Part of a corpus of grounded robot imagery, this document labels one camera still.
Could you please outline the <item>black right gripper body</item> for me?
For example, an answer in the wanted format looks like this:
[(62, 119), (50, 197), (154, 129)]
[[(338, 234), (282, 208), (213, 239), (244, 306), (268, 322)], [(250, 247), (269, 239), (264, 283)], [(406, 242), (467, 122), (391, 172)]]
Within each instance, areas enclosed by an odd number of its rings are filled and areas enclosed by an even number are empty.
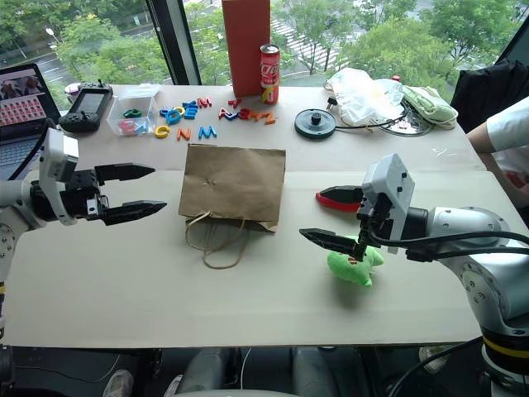
[(389, 213), (392, 204), (386, 194), (378, 194), (374, 200), (369, 200), (364, 194), (356, 218), (360, 221), (360, 231), (357, 242), (362, 247), (380, 247), (380, 244), (371, 238), (375, 235), (379, 239), (389, 239), (393, 227)]

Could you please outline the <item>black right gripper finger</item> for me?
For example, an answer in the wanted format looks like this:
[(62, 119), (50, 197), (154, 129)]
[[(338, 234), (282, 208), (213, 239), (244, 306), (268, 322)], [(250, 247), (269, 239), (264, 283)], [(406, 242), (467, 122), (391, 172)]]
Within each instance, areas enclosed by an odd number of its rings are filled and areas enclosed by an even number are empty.
[(319, 192), (319, 199), (326, 203), (360, 203), (362, 198), (358, 186), (333, 186)]
[(299, 233), (310, 242), (329, 251), (354, 256), (357, 243), (354, 239), (337, 235), (335, 232), (320, 228), (301, 228)]

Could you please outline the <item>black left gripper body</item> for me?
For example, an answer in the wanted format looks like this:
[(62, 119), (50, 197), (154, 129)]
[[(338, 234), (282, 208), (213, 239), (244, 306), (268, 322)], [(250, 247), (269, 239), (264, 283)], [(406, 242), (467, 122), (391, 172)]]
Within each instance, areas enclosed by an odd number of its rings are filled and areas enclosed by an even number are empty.
[(108, 210), (108, 199), (101, 194), (104, 180), (98, 169), (78, 170), (65, 184), (61, 198), (67, 213), (76, 219), (104, 219)]

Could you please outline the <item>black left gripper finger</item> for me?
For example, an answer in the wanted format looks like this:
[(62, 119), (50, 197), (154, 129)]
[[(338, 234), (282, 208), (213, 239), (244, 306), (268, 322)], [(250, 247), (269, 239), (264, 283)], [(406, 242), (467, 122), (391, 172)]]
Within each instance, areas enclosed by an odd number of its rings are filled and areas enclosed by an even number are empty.
[(166, 205), (166, 202), (154, 200), (124, 203), (120, 207), (107, 208), (103, 213), (102, 221), (106, 226), (133, 222), (159, 212)]
[(155, 168), (136, 163), (97, 165), (94, 167), (98, 183), (105, 184), (110, 180), (127, 181), (140, 179), (155, 172)]

